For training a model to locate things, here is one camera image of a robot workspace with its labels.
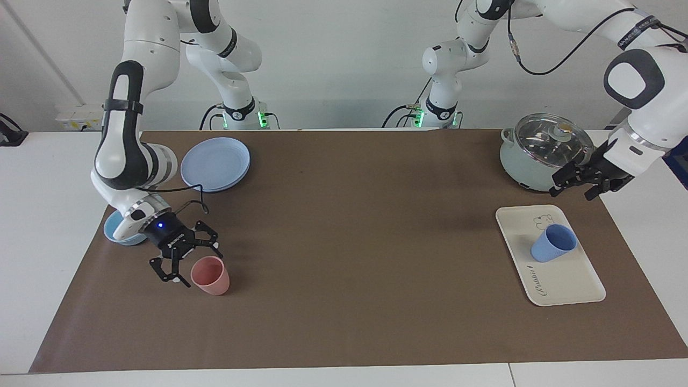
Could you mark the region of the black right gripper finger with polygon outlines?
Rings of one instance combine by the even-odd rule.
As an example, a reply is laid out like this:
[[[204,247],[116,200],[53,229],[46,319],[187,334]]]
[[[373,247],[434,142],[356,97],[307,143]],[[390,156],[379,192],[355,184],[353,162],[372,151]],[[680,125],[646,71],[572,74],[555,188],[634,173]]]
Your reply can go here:
[[[191,284],[180,274],[180,262],[183,260],[183,255],[179,248],[172,248],[172,250],[169,250],[167,253],[168,255],[164,255],[164,253],[162,253],[161,255],[150,259],[148,264],[163,282],[172,281],[175,283],[182,283],[186,288],[191,288]],[[166,273],[164,269],[162,269],[162,263],[164,259],[170,259],[169,273]]]
[[[191,250],[197,247],[206,247],[212,250],[214,255],[224,259],[224,254],[219,247],[219,233],[202,220],[198,220],[193,228],[187,230],[184,242],[191,246]]]

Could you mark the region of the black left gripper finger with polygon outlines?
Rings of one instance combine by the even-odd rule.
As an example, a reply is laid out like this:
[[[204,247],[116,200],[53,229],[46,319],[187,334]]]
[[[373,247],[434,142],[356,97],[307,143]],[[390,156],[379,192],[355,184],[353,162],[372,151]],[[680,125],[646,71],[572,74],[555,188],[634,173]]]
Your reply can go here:
[[[589,184],[591,169],[587,165],[568,162],[552,174],[553,187],[549,189],[551,197],[557,197],[570,187],[579,187]]]
[[[584,196],[586,200],[592,201],[595,198],[599,197],[600,194],[604,194],[606,192],[616,192],[619,190],[619,180],[600,180],[599,183],[593,185],[590,189],[588,189],[587,192],[585,192]]]

